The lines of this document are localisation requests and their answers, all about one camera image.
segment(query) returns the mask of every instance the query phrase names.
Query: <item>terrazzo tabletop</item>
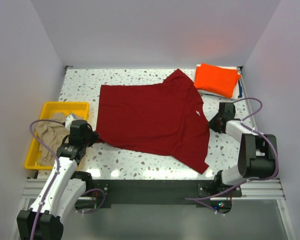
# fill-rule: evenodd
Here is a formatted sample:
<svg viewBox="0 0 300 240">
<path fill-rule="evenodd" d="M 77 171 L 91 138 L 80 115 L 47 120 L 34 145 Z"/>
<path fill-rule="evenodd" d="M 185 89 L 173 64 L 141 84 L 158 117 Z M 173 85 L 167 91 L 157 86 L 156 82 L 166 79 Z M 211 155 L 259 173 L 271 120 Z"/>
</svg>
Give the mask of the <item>terrazzo tabletop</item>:
<svg viewBox="0 0 300 240">
<path fill-rule="evenodd" d="M 149 85 L 162 83 L 175 69 L 68 69 L 59 96 L 60 102 L 89 102 L 88 122 L 96 129 L 101 85 Z M 181 69 L 192 80 L 195 69 Z M 201 94 L 207 120 L 218 112 L 219 102 L 232 100 Z M 236 118 L 247 116 L 247 103 L 235 103 Z M 87 148 L 78 171 L 91 173 L 93 179 L 118 180 L 211 180 L 219 170 L 237 164 L 240 144 L 227 134 L 210 129 L 205 162 L 209 168 L 199 174 L 172 156 L 135 152 L 96 143 Z M 48 178 L 50 171 L 41 170 L 38 178 Z"/>
</svg>

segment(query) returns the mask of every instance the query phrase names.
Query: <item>maroon garment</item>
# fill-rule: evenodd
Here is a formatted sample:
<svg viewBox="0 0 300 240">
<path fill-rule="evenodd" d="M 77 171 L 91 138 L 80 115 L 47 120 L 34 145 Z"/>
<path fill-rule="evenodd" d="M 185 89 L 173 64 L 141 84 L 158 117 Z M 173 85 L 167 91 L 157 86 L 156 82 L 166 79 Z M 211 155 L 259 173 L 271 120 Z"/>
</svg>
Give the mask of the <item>maroon garment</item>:
<svg viewBox="0 0 300 240">
<path fill-rule="evenodd" d="M 102 85 L 96 132 L 106 143 L 173 156 L 202 174 L 210 137 L 194 82 L 177 69 L 154 85 Z"/>
</svg>

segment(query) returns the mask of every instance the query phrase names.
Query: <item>beige cloth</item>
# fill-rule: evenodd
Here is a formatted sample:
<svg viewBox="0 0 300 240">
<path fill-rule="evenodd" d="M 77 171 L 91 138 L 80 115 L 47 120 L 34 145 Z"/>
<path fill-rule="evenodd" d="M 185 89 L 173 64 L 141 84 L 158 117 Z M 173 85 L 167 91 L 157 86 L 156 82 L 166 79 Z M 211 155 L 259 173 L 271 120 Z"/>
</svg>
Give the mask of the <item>beige cloth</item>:
<svg viewBox="0 0 300 240">
<path fill-rule="evenodd" d="M 66 121 L 66 115 L 62 112 L 57 112 L 52 115 L 51 119 L 64 123 Z M 55 153 L 62 144 L 62 140 L 69 131 L 65 126 L 50 121 L 40 121 L 35 127 L 39 138 L 48 145 Z M 39 151 L 42 151 L 42 156 L 38 159 L 38 163 L 42 166 L 53 166 L 55 157 L 45 147 L 40 144 Z"/>
</svg>

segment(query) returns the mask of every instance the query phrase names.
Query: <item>orange cloth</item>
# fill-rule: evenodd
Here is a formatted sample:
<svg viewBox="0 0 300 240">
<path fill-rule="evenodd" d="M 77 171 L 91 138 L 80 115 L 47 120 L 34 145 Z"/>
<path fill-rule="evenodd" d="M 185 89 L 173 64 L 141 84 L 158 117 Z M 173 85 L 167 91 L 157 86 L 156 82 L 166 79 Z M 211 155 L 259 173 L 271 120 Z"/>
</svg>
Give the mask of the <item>orange cloth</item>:
<svg viewBox="0 0 300 240">
<path fill-rule="evenodd" d="M 240 77 L 236 69 L 225 69 L 202 63 L 201 66 L 196 67 L 194 86 L 198 90 L 230 99 Z"/>
</svg>

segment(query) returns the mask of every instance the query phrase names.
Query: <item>yellow basket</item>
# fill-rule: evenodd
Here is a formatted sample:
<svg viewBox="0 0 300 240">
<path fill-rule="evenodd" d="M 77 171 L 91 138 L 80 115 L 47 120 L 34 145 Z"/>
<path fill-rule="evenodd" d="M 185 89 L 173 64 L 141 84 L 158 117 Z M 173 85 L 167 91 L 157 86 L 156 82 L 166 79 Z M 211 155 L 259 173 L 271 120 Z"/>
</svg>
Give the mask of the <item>yellow basket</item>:
<svg viewBox="0 0 300 240">
<path fill-rule="evenodd" d="M 64 113 L 66 116 L 75 114 L 87 120 L 89 116 L 89 103 L 48 101 L 44 104 L 39 119 L 50 119 L 54 113 Z M 51 170 L 52 166 L 41 166 L 38 164 L 38 159 L 41 157 L 39 147 L 39 142 L 33 137 L 30 149 L 26 155 L 24 167 L 32 170 Z"/>
</svg>

